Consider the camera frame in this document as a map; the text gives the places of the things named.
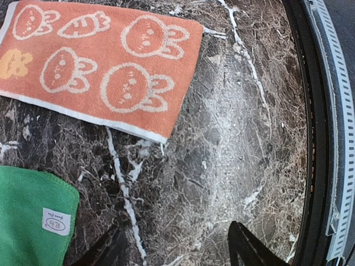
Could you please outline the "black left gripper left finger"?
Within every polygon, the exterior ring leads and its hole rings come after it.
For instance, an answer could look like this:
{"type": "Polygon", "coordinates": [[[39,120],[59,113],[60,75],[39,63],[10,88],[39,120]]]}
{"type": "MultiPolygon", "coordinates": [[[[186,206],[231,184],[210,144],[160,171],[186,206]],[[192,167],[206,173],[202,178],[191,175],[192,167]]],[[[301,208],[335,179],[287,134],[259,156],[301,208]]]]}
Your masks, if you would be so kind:
{"type": "Polygon", "coordinates": [[[95,244],[72,265],[125,265],[126,236],[113,224],[95,244]]]}

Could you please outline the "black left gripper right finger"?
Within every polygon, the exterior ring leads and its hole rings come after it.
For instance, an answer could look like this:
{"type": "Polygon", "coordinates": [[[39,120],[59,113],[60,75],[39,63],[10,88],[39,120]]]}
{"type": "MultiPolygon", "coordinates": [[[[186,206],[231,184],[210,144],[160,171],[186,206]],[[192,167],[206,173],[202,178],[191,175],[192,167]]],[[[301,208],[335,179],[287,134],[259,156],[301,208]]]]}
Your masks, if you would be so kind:
{"type": "Polygon", "coordinates": [[[240,222],[231,222],[227,241],[232,266],[239,265],[239,258],[244,265],[289,265],[273,254],[240,222]]]}

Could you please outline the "orange bunny pattern towel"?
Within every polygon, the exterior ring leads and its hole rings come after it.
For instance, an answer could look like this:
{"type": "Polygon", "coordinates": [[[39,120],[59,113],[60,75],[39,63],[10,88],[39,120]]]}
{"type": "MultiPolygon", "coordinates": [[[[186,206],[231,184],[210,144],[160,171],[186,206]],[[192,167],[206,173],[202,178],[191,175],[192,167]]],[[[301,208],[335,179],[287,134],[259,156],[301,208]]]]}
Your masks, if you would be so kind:
{"type": "Polygon", "coordinates": [[[12,2],[1,28],[1,95],[165,144],[203,31],[137,9],[12,2]]]}

